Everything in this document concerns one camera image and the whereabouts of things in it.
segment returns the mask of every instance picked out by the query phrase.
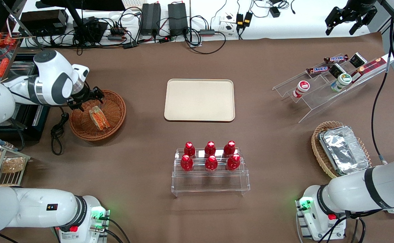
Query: brown table surface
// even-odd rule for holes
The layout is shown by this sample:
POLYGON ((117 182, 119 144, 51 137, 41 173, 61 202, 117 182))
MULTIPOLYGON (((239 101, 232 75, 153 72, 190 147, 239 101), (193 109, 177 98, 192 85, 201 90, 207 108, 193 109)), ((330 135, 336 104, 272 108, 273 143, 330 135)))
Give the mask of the brown table surface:
MULTIPOLYGON (((202 49, 219 45, 205 42, 202 49)), ((81 56, 74 50, 61 50, 70 63, 90 68, 87 81, 91 86, 113 90, 124 98, 126 119, 113 137, 99 142, 78 139, 67 124, 61 138, 64 154, 55 156, 50 151, 49 133, 60 120, 60 110, 52 109, 40 142, 23 151, 34 158, 27 165, 23 186, 97 197, 112 210, 111 218, 132 243, 297 243, 294 200, 308 186, 330 180, 314 157, 311 134, 324 121, 341 121, 365 143, 373 165, 379 165, 370 119, 383 76, 300 124, 307 111, 272 88, 323 57, 356 51, 368 60, 382 56, 381 35, 232 40, 211 55, 191 53, 185 43, 85 50, 81 56), (231 123, 165 120, 166 85, 172 78, 232 80, 236 118, 231 123), (171 193, 173 156, 188 140, 197 147, 208 140, 217 146, 235 140, 245 155, 251 191, 244 196, 214 192, 175 198, 171 193)), ((394 161, 393 70, 377 104, 375 129, 380 151, 386 160, 394 161)), ((393 214, 379 212, 365 222, 365 242, 394 242, 393 214)), ((347 238, 338 242, 350 241, 352 226, 348 222, 347 238)), ((119 235, 114 226, 111 229, 119 235)), ((7 228, 1 232, 20 243, 56 242, 50 229, 7 228)))

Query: beige tray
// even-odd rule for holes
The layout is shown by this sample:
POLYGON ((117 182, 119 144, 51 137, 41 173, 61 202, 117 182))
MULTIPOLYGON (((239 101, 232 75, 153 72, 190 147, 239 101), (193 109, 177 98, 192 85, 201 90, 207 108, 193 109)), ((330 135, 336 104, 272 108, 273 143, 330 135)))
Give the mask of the beige tray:
POLYGON ((170 79, 164 117, 202 122, 234 120, 233 82, 226 79, 170 79))

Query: wicker basket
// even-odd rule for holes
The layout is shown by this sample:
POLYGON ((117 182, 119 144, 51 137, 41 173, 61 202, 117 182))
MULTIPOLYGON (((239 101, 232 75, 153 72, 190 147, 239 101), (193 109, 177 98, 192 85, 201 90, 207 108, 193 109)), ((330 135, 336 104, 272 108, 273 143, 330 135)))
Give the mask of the wicker basket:
POLYGON ((123 98, 110 90, 103 90, 105 97, 103 103, 98 100, 90 100, 82 104, 84 112, 76 109, 71 113, 69 125, 73 133, 87 141, 97 141, 109 137, 117 131, 123 123, 126 114, 126 106, 123 98), (93 123, 89 115, 89 109, 98 106, 110 123, 110 127, 100 131, 93 123))
MULTIPOLYGON (((318 134, 321 131, 329 130, 329 129, 334 129, 337 127, 343 126, 342 123, 335 122, 335 121, 326 121, 324 123, 321 123, 314 131, 314 134, 312 134, 311 138, 311 145, 312 145, 312 150, 314 151, 314 155, 317 158, 318 163, 320 164, 320 167, 322 167, 323 171, 328 174, 331 178, 336 178, 339 177, 339 175, 335 172, 333 169, 332 163, 329 160, 328 156, 326 155, 325 150, 323 149, 319 139, 318 139, 318 134)), ((371 160, 369 159, 369 154, 368 151, 365 148, 365 145, 362 143, 360 138, 356 137, 358 140, 360 146, 362 147, 363 151, 365 152, 366 157, 368 158, 369 164, 371 164, 371 160)))

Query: snickers bar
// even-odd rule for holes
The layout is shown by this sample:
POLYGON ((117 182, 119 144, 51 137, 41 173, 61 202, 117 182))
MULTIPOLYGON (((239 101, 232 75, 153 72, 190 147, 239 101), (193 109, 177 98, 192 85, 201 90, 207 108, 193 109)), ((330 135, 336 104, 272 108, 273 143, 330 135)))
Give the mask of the snickers bar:
POLYGON ((328 66, 321 66, 321 67, 315 67, 315 68, 307 68, 306 72, 308 74, 317 74, 317 73, 323 73, 329 70, 328 66))
POLYGON ((344 55, 343 57, 326 57, 323 59, 325 63, 338 63, 338 62, 345 62, 348 60, 348 56, 344 55))

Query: red bottle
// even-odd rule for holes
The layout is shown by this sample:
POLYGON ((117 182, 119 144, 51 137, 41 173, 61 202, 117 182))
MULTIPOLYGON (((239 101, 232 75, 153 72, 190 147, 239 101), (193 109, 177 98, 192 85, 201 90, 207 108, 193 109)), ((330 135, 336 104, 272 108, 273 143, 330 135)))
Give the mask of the red bottle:
POLYGON ((225 170, 236 170, 241 165, 241 157, 238 154, 232 155, 228 158, 225 164, 225 170))
POLYGON ((236 143, 234 143, 234 141, 229 141, 224 146, 223 158, 230 158, 231 156, 233 156, 235 147, 236 147, 236 143))
POLYGON ((188 155, 184 154, 180 160, 180 166, 184 171, 192 171, 194 169, 194 162, 188 155))
POLYGON ((218 167, 218 161, 215 155, 209 156, 209 158, 206 160, 204 163, 204 166, 206 167, 206 171, 214 171, 218 167))
POLYGON ((190 158, 196 157, 196 148, 194 147, 193 143, 185 143, 184 154, 188 155, 190 158))
POLYGON ((217 149, 215 148, 215 143, 213 141, 207 142, 207 145, 204 148, 204 157, 209 158, 209 156, 215 155, 216 150, 217 149))

